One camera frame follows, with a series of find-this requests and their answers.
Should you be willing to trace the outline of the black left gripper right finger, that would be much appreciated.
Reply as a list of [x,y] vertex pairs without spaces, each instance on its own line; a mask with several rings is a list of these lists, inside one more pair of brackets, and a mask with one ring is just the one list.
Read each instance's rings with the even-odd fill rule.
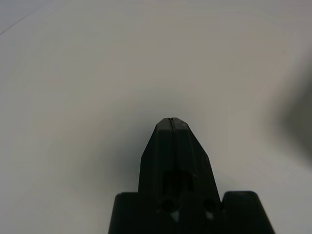
[[191,178],[194,193],[208,212],[216,212],[221,204],[210,160],[193,134],[189,125],[179,118],[172,118],[177,144],[177,165]]

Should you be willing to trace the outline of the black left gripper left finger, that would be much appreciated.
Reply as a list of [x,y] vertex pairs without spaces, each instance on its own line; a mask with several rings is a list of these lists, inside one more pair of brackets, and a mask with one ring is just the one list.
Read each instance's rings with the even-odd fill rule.
[[157,123],[140,161],[138,194],[155,200],[166,213],[177,213],[180,208],[176,136],[180,121],[171,117]]

